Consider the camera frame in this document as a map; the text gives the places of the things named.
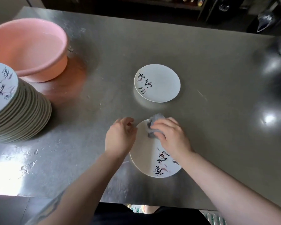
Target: plate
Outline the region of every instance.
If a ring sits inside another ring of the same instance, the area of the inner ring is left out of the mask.
[[[15,71],[0,63],[0,111],[8,105],[18,88],[18,77]]]
[[[144,174],[154,178],[166,178],[176,174],[181,166],[161,146],[160,140],[148,137],[149,119],[137,125],[135,143],[130,151],[131,160]]]
[[[134,86],[145,99],[164,103],[175,98],[180,91],[177,74],[164,65],[151,64],[142,67],[134,77]]]

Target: left hand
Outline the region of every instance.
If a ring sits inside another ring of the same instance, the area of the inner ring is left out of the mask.
[[[116,158],[124,159],[131,150],[137,133],[137,128],[131,123],[131,117],[118,119],[109,128],[105,138],[105,152]]]

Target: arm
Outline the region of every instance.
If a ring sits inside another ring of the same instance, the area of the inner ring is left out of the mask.
[[[133,121],[116,120],[106,134],[105,152],[26,225],[89,224],[107,184],[133,146],[137,132]]]
[[[173,118],[152,126],[162,146],[193,178],[228,224],[281,224],[281,208],[225,173],[191,149],[188,138]]]

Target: cloth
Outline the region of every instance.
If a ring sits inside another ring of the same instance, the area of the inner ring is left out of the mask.
[[[196,209],[160,207],[153,214],[135,213],[123,204],[99,203],[90,225],[130,224],[200,224],[210,225],[205,216]]]
[[[149,138],[157,138],[154,135],[154,132],[160,132],[160,133],[163,134],[163,132],[161,132],[160,130],[151,129],[151,126],[154,125],[154,122],[157,121],[158,119],[165,119],[165,117],[161,113],[155,114],[152,117],[150,117],[150,120],[149,120],[149,123],[148,123],[148,128],[149,128],[148,137]]]

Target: stainless steel counter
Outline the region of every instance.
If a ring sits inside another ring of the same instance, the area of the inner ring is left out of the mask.
[[[54,104],[48,126],[32,140],[0,145],[0,194],[56,196],[104,151],[114,120],[139,123],[161,112],[184,126],[201,155],[281,206],[281,99],[260,55],[272,37],[28,7],[16,18],[25,17],[65,29],[69,65],[52,82],[34,84]],[[168,103],[134,89],[135,73],[152,63],[180,77]],[[102,201],[214,209],[184,170],[151,178],[129,158]]]

